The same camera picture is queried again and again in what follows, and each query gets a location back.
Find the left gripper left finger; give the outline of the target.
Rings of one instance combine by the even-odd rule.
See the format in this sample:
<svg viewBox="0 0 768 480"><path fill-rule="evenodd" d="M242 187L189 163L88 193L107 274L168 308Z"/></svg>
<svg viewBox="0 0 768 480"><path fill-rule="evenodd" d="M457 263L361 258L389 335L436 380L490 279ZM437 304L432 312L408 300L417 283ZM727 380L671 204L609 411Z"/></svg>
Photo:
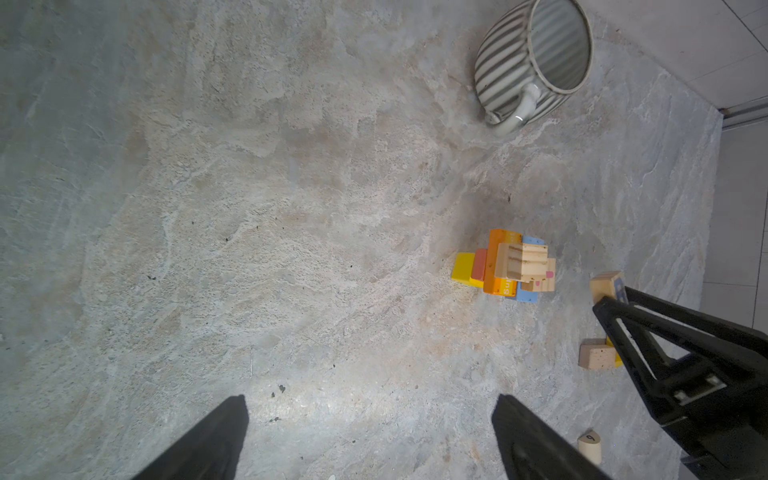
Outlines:
<svg viewBox="0 0 768 480"><path fill-rule="evenodd" d="M248 424L245 396L230 396L134 479L234 479Z"/></svg>

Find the light blue wooden block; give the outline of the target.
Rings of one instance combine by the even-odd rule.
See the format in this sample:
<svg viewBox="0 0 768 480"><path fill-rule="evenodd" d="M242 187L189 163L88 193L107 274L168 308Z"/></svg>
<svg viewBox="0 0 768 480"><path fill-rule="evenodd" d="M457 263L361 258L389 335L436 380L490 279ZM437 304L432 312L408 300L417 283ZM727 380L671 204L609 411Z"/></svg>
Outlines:
<svg viewBox="0 0 768 480"><path fill-rule="evenodd" d="M537 303L541 293L524 291L520 285L544 277L547 269L548 247L542 240L529 236L522 237L520 246L520 280L516 300L523 303Z"/></svg>

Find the letter T wooden block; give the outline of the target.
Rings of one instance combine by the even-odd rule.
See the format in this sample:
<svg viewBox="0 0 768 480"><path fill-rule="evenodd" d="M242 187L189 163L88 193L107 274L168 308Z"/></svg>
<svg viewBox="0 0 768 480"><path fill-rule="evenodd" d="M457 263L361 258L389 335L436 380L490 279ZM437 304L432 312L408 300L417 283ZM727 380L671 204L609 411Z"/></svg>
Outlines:
<svg viewBox="0 0 768 480"><path fill-rule="evenodd" d="M556 287L556 259L547 259L547 269L542 279L522 283L520 288L527 292L546 293L554 292Z"/></svg>

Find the yellow wooden cube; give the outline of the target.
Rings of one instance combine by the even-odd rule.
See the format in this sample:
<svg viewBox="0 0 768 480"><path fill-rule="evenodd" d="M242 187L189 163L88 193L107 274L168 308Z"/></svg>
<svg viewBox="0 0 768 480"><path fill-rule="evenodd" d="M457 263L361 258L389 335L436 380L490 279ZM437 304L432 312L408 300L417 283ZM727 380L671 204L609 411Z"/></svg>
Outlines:
<svg viewBox="0 0 768 480"><path fill-rule="evenodd" d="M480 287L479 285L473 285L470 281L474 253L460 252L457 254L451 274L451 279L464 285L482 289L484 284L482 287Z"/></svg>

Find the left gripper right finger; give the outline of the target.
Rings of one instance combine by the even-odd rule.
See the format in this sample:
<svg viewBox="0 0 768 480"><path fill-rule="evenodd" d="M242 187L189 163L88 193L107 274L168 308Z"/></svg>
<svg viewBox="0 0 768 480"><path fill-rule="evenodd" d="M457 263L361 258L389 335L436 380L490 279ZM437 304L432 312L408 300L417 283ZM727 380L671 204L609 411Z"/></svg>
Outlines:
<svg viewBox="0 0 768 480"><path fill-rule="evenodd" d="M610 479L512 395L498 397L491 423L508 479Z"/></svg>

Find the letter R wooden block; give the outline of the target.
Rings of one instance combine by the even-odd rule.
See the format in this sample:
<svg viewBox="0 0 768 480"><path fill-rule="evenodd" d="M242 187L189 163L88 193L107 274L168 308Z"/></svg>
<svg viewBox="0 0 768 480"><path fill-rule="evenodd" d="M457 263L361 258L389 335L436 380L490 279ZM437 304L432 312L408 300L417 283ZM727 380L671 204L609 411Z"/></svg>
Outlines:
<svg viewBox="0 0 768 480"><path fill-rule="evenodd" d="M599 303L603 298L611 298L628 304L628 296L621 271L609 271L593 277L589 283L592 301Z"/></svg>

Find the red wooden block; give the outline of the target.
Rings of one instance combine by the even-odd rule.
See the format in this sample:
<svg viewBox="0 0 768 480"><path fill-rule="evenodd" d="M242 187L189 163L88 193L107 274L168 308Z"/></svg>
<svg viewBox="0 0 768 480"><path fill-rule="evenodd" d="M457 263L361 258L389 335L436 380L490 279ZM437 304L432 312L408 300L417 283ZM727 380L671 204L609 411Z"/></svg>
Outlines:
<svg viewBox="0 0 768 480"><path fill-rule="evenodd" d="M470 281L473 285L483 286L485 280L486 258L488 250L486 248L477 249L474 253Z"/></svg>

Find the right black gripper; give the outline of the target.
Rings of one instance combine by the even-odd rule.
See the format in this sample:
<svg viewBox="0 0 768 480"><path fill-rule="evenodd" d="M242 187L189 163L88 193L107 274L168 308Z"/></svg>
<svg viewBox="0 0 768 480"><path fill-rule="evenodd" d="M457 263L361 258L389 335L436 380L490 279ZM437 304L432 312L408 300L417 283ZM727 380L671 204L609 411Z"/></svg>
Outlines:
<svg viewBox="0 0 768 480"><path fill-rule="evenodd" d="M767 335L626 288L593 313L651 417L698 479L767 477L767 369L714 360L767 359Z"/></svg>

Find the letter Y wooden block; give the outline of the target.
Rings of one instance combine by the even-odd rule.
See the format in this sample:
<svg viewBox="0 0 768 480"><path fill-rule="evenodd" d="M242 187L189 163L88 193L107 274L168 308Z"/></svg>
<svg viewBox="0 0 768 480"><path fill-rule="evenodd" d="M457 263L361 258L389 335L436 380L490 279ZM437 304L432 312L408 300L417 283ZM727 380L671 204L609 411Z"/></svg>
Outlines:
<svg viewBox="0 0 768 480"><path fill-rule="evenodd" d="M494 275L522 283L543 280L548 271L548 247L530 243L501 243Z"/></svg>

